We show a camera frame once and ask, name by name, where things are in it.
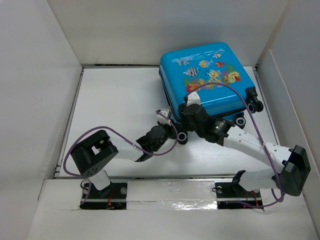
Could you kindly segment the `blue hard-shell suitcase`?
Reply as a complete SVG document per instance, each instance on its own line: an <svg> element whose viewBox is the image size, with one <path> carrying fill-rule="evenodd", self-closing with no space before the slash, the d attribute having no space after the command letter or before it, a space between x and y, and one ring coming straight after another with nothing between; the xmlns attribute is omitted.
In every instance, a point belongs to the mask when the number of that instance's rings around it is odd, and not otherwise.
<svg viewBox="0 0 320 240"><path fill-rule="evenodd" d="M212 119L223 118L243 129L244 111L262 112L255 84L224 42L210 43L165 53L159 75L178 131L178 143L188 142L194 127L187 122L186 96L197 93Z"/></svg>

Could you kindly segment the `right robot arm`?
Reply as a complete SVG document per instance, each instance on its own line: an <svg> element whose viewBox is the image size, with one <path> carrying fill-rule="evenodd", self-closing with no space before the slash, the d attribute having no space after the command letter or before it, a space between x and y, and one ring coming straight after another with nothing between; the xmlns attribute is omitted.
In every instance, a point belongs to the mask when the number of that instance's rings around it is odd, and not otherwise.
<svg viewBox="0 0 320 240"><path fill-rule="evenodd" d="M229 120L209 116L198 104L187 106L180 117L183 125L207 142L237 150L269 166L258 171L240 170L231 184L235 196L242 197L260 189L279 189L294 197L301 194L311 171L307 152L302 146L289 148L260 141Z"/></svg>

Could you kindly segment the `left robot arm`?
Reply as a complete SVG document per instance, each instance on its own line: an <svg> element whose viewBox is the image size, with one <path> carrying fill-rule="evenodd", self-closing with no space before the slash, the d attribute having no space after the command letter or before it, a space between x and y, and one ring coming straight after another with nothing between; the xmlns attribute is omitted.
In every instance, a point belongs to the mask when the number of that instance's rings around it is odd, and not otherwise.
<svg viewBox="0 0 320 240"><path fill-rule="evenodd" d="M136 143L128 142L123 137L111 138L102 127L97 132L75 144L69 154L71 155L80 175L88 179L91 189L100 198L107 198L112 191L112 182L104 167L114 158L144 162L154 156L163 156L172 151L157 153L168 139L175 143L186 144L188 134L178 132L172 124L155 125Z"/></svg>

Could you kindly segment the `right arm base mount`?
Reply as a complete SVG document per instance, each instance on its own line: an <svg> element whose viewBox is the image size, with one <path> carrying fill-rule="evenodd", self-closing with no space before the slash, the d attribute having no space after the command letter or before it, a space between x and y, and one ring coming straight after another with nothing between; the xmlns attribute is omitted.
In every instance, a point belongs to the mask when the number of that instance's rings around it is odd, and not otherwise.
<svg viewBox="0 0 320 240"><path fill-rule="evenodd" d="M253 209L263 205L260 191L246 191L239 185L245 170L239 171L231 182L215 182L211 189L216 194L218 210Z"/></svg>

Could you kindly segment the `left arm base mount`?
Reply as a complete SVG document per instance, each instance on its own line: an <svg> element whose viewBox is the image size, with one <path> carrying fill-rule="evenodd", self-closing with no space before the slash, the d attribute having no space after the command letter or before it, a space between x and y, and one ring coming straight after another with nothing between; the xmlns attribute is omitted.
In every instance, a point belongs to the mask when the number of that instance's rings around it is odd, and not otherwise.
<svg viewBox="0 0 320 240"><path fill-rule="evenodd" d="M92 184L90 191L89 183L82 182L82 196L79 207L83 210L126 210L127 191L126 182L114 182L105 190L97 190Z"/></svg>

